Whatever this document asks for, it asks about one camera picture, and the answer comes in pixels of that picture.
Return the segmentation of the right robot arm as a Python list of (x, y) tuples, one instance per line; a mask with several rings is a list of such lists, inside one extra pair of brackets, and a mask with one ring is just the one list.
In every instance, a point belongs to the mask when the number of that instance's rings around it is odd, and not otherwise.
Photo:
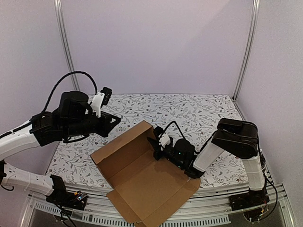
[(255, 124), (222, 118), (215, 132), (197, 151), (184, 135), (176, 142), (166, 131), (167, 127), (153, 129), (153, 137), (147, 137), (156, 160), (165, 158), (190, 178), (200, 178), (207, 168), (223, 153), (228, 152), (239, 158), (244, 165), (249, 190), (245, 195), (248, 206), (255, 206), (263, 199), (267, 177), (265, 158), (259, 147), (258, 128)]

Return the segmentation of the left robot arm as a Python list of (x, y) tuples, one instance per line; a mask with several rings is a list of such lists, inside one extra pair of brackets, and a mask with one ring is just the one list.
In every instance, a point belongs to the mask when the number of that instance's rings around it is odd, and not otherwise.
[(60, 205), (67, 205), (71, 200), (70, 194), (66, 191), (61, 177), (37, 175), (16, 168), (5, 159), (54, 142), (78, 142), (93, 133), (106, 138), (120, 122), (119, 117), (105, 112), (101, 112), (100, 116), (88, 113), (79, 119), (60, 117), (51, 112), (32, 117), (31, 120), (5, 133), (0, 138), (1, 186), (32, 190), (45, 196), (52, 196)]

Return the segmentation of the aluminium front rail frame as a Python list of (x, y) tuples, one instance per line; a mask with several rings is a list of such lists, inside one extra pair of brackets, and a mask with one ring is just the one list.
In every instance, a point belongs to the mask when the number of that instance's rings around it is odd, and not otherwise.
[(124, 184), (115, 189), (68, 184), (87, 193), (84, 209), (58, 208), (43, 195), (28, 195), (22, 227), (294, 227), (296, 221), (282, 184), (268, 183), (266, 199), (248, 204), (246, 183), (198, 188)]

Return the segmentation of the brown cardboard box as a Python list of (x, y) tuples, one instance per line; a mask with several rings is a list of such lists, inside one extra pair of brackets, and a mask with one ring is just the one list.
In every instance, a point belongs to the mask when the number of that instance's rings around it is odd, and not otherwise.
[(127, 223), (158, 227), (199, 189), (166, 159), (155, 160), (147, 137), (153, 126), (141, 121), (90, 156), (112, 187), (107, 197)]

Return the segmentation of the left aluminium corner post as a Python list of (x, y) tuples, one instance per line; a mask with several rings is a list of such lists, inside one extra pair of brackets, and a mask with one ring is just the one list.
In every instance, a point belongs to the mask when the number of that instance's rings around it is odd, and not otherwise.
[(55, 13), (56, 13), (56, 19), (57, 19), (57, 24), (58, 24), (58, 28), (59, 28), (59, 35), (61, 38), (63, 53), (64, 53), (64, 56), (66, 59), (67, 67), (68, 67), (69, 72), (73, 72), (74, 64), (73, 64), (71, 51), (70, 51), (70, 47), (69, 47), (61, 0), (54, 0), (54, 9), (55, 9)]

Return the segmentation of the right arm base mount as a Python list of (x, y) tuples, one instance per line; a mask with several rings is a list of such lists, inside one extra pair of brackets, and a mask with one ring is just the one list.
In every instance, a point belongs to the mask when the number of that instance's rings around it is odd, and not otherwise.
[(229, 197), (232, 211), (242, 210), (244, 218), (249, 222), (259, 222), (268, 211), (270, 201), (267, 191), (252, 191)]

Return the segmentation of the aluminium corner post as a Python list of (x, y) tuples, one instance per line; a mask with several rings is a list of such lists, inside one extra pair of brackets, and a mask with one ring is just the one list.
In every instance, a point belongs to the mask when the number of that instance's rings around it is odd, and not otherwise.
[(239, 72), (236, 86), (235, 86), (235, 89), (234, 89), (234, 92), (232, 95), (232, 100), (234, 102), (237, 102), (237, 99), (239, 98), (239, 95), (241, 92), (241, 87), (242, 87), (245, 73), (247, 70), (247, 66), (249, 64), (250, 53), (252, 50), (254, 36), (255, 36), (255, 32), (256, 32), (257, 24), (258, 24), (259, 8), (260, 8), (260, 0), (253, 0), (248, 38), (246, 41), (246, 46), (245, 46), (245, 51), (244, 51), (244, 56), (242, 59), (241, 67), (240, 67), (240, 72)]
[(61, 0), (54, 0), (54, 9), (55, 9), (55, 13), (56, 13), (56, 19), (57, 19), (57, 24), (58, 24), (58, 28), (59, 28), (59, 35), (61, 38), (63, 53), (64, 53), (64, 56), (66, 59), (67, 67), (68, 67), (69, 72), (73, 72), (74, 64), (73, 64), (71, 51), (70, 51), (70, 47), (69, 47)]

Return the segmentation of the right aluminium corner post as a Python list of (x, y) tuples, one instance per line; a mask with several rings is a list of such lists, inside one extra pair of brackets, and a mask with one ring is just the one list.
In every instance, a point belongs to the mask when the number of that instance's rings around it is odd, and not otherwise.
[(237, 99), (239, 98), (239, 95), (241, 92), (241, 87), (242, 87), (245, 73), (247, 70), (247, 66), (249, 64), (250, 53), (252, 50), (254, 36), (255, 36), (255, 32), (256, 32), (257, 24), (258, 24), (259, 8), (260, 8), (260, 0), (253, 0), (248, 38), (246, 41), (246, 46), (245, 46), (245, 51), (244, 51), (244, 56), (242, 59), (241, 67), (240, 67), (240, 72), (239, 72), (236, 86), (235, 86), (235, 89), (234, 89), (234, 92), (232, 95), (232, 100), (234, 102), (237, 102)]

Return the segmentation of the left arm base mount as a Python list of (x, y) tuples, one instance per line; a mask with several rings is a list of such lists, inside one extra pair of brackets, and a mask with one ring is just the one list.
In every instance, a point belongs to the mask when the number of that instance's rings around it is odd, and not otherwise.
[(61, 207), (84, 210), (88, 195), (82, 191), (68, 192), (61, 177), (50, 175), (53, 181), (53, 192), (46, 196), (46, 201)]

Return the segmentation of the floral patterned table mat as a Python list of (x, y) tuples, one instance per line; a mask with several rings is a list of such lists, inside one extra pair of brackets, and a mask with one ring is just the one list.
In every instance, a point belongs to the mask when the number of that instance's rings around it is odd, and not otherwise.
[(154, 127), (167, 127), (167, 134), (174, 140), (184, 135), (199, 150), (221, 118), (241, 118), (227, 95), (112, 95), (102, 109), (120, 117), (121, 122), (107, 138), (92, 134), (76, 143), (60, 143), (47, 175), (58, 175), (73, 185), (109, 188), (90, 155), (141, 121)]

